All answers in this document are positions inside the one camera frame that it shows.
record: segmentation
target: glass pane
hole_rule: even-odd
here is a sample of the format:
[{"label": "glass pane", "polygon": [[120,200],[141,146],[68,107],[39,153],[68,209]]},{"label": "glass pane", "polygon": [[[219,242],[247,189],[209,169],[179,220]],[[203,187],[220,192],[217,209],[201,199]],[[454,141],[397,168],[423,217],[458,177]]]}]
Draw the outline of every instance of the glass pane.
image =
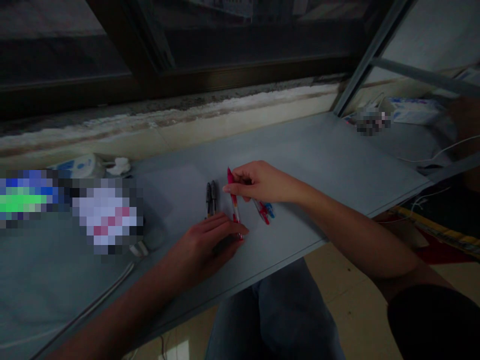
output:
[{"label": "glass pane", "polygon": [[130,74],[85,0],[3,0],[0,43],[0,86]]},{"label": "glass pane", "polygon": [[361,56],[389,1],[152,0],[179,69]]}]

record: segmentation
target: floor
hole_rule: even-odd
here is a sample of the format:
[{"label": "floor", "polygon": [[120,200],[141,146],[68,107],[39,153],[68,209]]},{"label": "floor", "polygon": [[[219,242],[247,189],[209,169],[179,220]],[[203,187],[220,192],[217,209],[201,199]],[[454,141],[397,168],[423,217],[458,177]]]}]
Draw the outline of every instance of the floor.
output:
[{"label": "floor", "polygon": [[[305,256],[330,312],[347,359],[401,360],[387,322],[387,303],[374,286],[331,243]],[[447,281],[480,305],[480,264],[435,265]],[[204,358],[217,307],[163,335],[167,360]],[[160,337],[137,349],[135,360],[162,360]],[[124,359],[131,360],[135,352]]]}]

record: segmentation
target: window frame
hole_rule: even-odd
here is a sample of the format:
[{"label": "window frame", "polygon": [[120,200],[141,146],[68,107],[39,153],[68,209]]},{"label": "window frame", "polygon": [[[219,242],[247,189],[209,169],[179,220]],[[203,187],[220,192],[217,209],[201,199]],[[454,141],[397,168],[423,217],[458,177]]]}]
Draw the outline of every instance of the window frame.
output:
[{"label": "window frame", "polygon": [[[351,74],[362,53],[207,68],[173,70],[162,29],[152,32],[149,0],[85,0],[131,75],[103,76],[34,85],[0,86],[4,121],[148,99],[176,97],[332,74]],[[382,20],[392,1],[373,0]]]}]

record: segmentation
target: blue pen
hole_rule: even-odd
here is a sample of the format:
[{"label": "blue pen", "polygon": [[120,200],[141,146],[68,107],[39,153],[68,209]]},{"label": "blue pen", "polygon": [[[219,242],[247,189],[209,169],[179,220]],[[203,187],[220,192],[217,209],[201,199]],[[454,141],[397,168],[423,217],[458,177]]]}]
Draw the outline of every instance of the blue pen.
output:
[{"label": "blue pen", "polygon": [[272,219],[275,219],[274,207],[272,206],[272,204],[269,202],[260,202],[260,203],[263,204],[265,209],[268,211],[268,215],[270,215]]}]

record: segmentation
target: jeans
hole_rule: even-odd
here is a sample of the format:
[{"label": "jeans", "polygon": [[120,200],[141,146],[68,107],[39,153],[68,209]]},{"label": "jeans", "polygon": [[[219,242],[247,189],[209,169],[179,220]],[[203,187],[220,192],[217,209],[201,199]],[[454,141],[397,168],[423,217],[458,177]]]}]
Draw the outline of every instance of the jeans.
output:
[{"label": "jeans", "polygon": [[345,359],[303,258],[220,304],[205,359]]}]

